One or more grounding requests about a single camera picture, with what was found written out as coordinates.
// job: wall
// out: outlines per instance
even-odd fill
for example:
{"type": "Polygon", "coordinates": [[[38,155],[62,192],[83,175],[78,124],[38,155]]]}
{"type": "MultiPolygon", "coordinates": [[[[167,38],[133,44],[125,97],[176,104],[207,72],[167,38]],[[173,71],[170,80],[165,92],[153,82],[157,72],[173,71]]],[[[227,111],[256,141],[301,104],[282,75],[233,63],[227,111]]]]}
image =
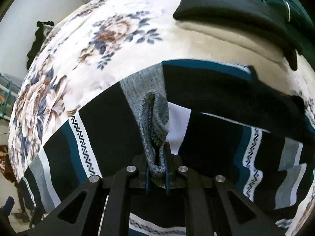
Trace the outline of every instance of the wall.
{"type": "Polygon", "coordinates": [[[15,0],[0,22],[0,72],[24,79],[37,21],[55,24],[87,0],[15,0]]]}

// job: silver bolt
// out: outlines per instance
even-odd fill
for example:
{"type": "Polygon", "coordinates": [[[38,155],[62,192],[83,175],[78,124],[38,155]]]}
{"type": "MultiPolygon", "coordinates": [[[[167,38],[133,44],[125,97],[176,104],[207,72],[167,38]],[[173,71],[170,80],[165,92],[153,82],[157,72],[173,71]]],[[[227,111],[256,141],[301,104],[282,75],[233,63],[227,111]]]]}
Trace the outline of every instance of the silver bolt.
{"type": "Polygon", "coordinates": [[[188,168],[187,168],[186,166],[179,166],[179,167],[178,167],[178,170],[179,170],[180,172],[187,172],[187,171],[188,171],[188,168]]]}
{"type": "Polygon", "coordinates": [[[98,179],[99,179],[98,176],[94,175],[94,176],[91,176],[89,180],[91,183],[96,183],[98,179]]]}
{"type": "Polygon", "coordinates": [[[221,175],[218,175],[215,177],[215,180],[222,183],[225,181],[225,177],[224,176],[221,176],[221,175]]]}
{"type": "Polygon", "coordinates": [[[136,168],[135,166],[128,166],[128,167],[127,167],[127,171],[128,171],[128,172],[134,172],[134,171],[136,171],[136,169],[137,169],[137,168],[136,168]]]}

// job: floral bedsheet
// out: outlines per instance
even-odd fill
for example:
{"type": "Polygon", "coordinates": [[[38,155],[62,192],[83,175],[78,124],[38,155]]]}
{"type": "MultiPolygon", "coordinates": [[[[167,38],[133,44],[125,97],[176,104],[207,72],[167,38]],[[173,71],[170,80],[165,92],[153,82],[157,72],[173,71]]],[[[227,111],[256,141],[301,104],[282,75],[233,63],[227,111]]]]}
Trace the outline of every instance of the floral bedsheet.
{"type": "MultiPolygon", "coordinates": [[[[298,70],[253,50],[180,28],[180,0],[92,0],[58,23],[26,75],[9,125],[9,155],[20,181],[50,136],[78,109],[121,79],[163,60],[192,58],[253,65],[260,80],[298,93],[315,125],[315,73],[298,56],[298,70]]],[[[314,194],[301,203],[313,209],[314,194]]],[[[307,218],[301,208],[287,235],[307,218]]]]}

